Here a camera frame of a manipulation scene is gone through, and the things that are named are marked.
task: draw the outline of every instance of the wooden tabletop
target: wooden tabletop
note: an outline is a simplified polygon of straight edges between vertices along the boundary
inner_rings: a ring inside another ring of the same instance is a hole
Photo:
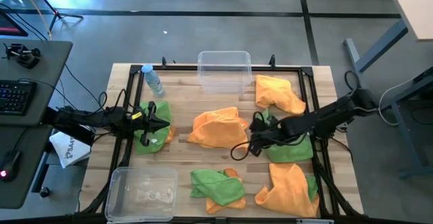
[[[433,41],[433,0],[394,0],[418,41]]]
[[[127,85],[128,73],[131,64],[114,64],[110,81],[108,82],[107,106],[113,106],[121,89]],[[329,66],[313,66],[315,84],[320,106],[325,106],[337,99],[331,68]],[[287,79],[292,82],[294,93],[300,97],[300,85],[298,75],[295,72],[253,72]],[[198,84],[196,71],[158,71],[166,95],[162,98],[169,102],[173,113],[173,126],[176,133],[173,141],[166,144],[158,153],[148,155],[136,155],[135,147],[131,154],[130,166],[152,167],[169,166],[177,169],[179,173],[179,188],[177,192],[178,217],[206,217],[206,201],[204,198],[190,198],[191,179],[189,173],[195,169],[221,170],[234,168],[243,179],[246,190],[247,207],[243,210],[226,208],[215,213],[220,217],[290,217],[289,215],[273,212],[255,204],[255,194],[264,186],[271,186],[269,176],[269,159],[261,154],[260,157],[249,156],[245,160],[237,162],[230,158],[230,150],[204,149],[195,143],[187,143],[186,139],[192,132],[192,123],[196,116],[203,112],[236,106],[240,117],[251,122],[252,114],[263,109],[257,107],[255,99],[255,82],[251,83],[243,95],[205,95]],[[310,97],[308,81],[306,82],[307,94]],[[134,82],[131,102],[134,100],[137,79]],[[150,88],[143,85],[141,102],[160,101],[154,97]],[[276,117],[287,116],[285,112],[272,106],[271,112]],[[336,133],[336,139],[346,142],[346,136]],[[81,208],[88,207],[92,199],[96,197],[107,181],[110,161],[114,147],[114,137],[103,137],[92,148],[89,159],[80,201]],[[350,154],[342,146],[329,141],[329,157],[331,160],[334,181],[344,197],[352,204],[355,210],[363,212],[359,197],[357,180]],[[297,162],[306,175],[313,175],[311,160]],[[328,189],[323,184],[327,208],[331,211]]]

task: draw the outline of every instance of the concrete floor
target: concrete floor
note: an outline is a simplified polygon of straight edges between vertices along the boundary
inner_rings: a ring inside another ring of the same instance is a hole
[[[2,0],[2,3],[32,9],[28,0],[21,1]],[[41,0],[35,1],[47,9]],[[301,12],[300,0],[50,1],[56,7],[108,11]],[[392,0],[307,0],[307,3],[309,11],[315,13],[397,13]],[[39,30],[45,30],[40,17],[22,16]],[[80,22],[74,18],[65,18],[65,22],[55,24],[53,38],[74,43],[68,65],[94,94],[106,89],[114,62],[159,62],[165,56],[168,61],[195,63],[201,51],[230,49],[250,52],[254,64],[266,64],[273,53],[278,64],[312,64],[303,18],[85,16]],[[343,40],[353,38],[359,53],[363,53],[394,22],[395,19],[311,18],[319,63],[331,66],[338,95],[348,92],[343,74],[351,69]],[[364,73],[376,98],[387,88],[431,67],[433,44],[414,40],[409,33]],[[85,110],[96,109],[96,103],[67,72],[63,73],[62,80],[72,103]],[[50,105],[62,103],[55,94]],[[378,116],[358,118],[350,125],[348,142],[367,215],[433,223],[430,210],[433,176],[398,178],[398,170],[408,167],[408,157],[397,129],[386,125]],[[29,194],[22,209],[0,210],[0,219],[74,212],[83,175],[84,170],[79,167],[50,168],[44,185],[55,189],[55,198],[40,199],[36,194]]]

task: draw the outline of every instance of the plastic bottle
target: plastic bottle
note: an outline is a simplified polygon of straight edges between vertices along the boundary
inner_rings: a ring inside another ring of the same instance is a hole
[[[144,73],[144,79],[152,92],[154,92],[154,95],[156,95],[156,97],[164,96],[164,88],[162,88],[161,80],[154,71],[154,67],[150,64],[146,64],[141,67],[141,71]]]

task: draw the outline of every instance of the plastic bin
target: plastic bin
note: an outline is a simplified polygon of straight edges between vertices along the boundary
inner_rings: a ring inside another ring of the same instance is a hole
[[[170,221],[175,215],[177,184],[175,169],[117,168],[105,209],[108,223]]]
[[[246,51],[202,51],[198,80],[207,94],[240,93],[251,83],[251,57]]]

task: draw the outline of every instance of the keyboard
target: keyboard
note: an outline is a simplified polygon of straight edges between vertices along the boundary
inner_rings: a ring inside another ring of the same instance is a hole
[[[26,115],[36,85],[35,82],[0,80],[0,115]]]

